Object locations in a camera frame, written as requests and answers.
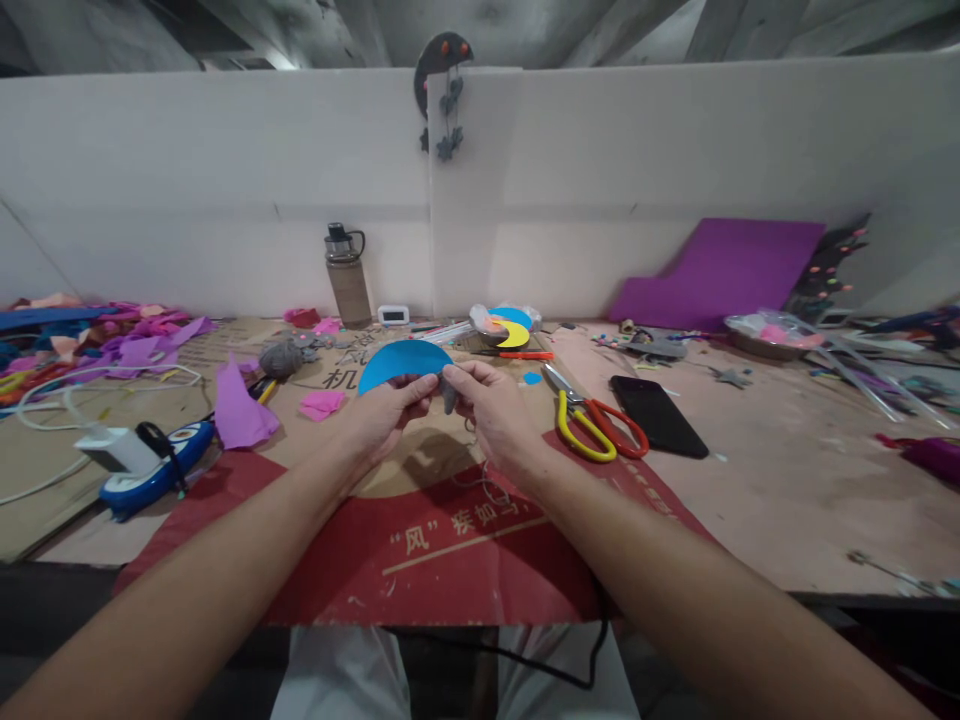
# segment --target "blue paper semicircle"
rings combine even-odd
[[[504,320],[515,322],[517,325],[523,325],[524,330],[530,330],[533,327],[533,320],[523,310],[516,308],[494,308],[490,311],[491,315],[502,317]]]
[[[426,340],[399,340],[384,345],[370,358],[360,378],[359,393],[373,390],[378,385],[400,375],[429,375],[452,365],[453,360],[443,349]]]

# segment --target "small digital timer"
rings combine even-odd
[[[377,308],[377,319],[382,325],[409,325],[410,308],[406,305],[381,305]]]

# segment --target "purple foam board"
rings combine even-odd
[[[609,317],[716,332],[724,329],[726,315],[782,307],[825,228],[822,223],[705,218],[668,274],[627,278]]]

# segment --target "hand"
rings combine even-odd
[[[357,480],[383,462],[408,422],[426,416],[439,383],[436,375],[402,375],[347,403],[337,437],[360,460]]]
[[[443,377],[460,393],[457,413],[476,426],[487,459],[514,482],[522,481],[549,446],[537,432],[516,380],[476,361],[447,365]]]

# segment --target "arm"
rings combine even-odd
[[[316,451],[131,585],[30,678],[0,718],[186,713],[353,486],[411,418],[426,414],[436,386],[429,375],[352,400],[328,421],[338,423],[342,442]]]
[[[480,444],[577,549],[623,613],[740,717],[927,718],[814,615],[720,548],[597,482],[535,431],[516,383],[447,368]]]

